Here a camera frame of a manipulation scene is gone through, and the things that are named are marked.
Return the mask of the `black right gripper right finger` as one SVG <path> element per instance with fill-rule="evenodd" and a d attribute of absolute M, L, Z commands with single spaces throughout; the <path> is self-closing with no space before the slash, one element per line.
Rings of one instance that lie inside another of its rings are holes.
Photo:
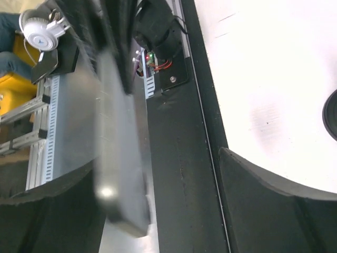
<path fill-rule="evenodd" d="M 219 150 L 234 252 L 336 252 L 336 194 Z"/>

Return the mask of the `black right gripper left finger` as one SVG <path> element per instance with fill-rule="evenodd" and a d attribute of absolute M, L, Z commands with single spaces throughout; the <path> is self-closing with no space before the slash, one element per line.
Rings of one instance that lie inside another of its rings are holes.
<path fill-rule="evenodd" d="M 1 167 L 1 252 L 98 252 L 105 215 L 94 162 L 25 189 L 27 162 Z"/>

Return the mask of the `black smartphone silver edge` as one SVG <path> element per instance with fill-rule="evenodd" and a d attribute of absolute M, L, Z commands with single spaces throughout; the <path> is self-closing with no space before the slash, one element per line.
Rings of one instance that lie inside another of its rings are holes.
<path fill-rule="evenodd" d="M 95 196 L 112 224 L 134 237 L 143 237 L 151 219 L 134 96 L 124 92 L 116 61 L 108 49 L 99 53 L 97 64 L 100 88 Z"/>

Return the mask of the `black phone stand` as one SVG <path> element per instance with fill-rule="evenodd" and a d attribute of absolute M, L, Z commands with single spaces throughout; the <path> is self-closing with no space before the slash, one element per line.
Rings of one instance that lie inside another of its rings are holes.
<path fill-rule="evenodd" d="M 322 120 L 325 129 L 328 134 L 336 141 L 337 129 L 336 129 L 336 98 L 337 90 L 335 90 L 326 100 L 322 110 Z"/>

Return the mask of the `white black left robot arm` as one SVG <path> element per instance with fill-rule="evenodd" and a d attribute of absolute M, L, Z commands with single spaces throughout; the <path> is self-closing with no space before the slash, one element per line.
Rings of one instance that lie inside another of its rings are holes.
<path fill-rule="evenodd" d="M 167 1 L 140 1 L 133 38 L 158 59 L 169 60 L 181 50 L 180 27 Z"/>

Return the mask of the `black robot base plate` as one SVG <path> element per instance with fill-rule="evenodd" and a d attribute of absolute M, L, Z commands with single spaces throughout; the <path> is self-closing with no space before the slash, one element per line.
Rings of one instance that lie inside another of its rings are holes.
<path fill-rule="evenodd" d="M 195 1 L 169 1 L 183 19 L 189 79 L 147 102 L 160 252 L 229 252 L 211 137 L 215 98 Z"/>

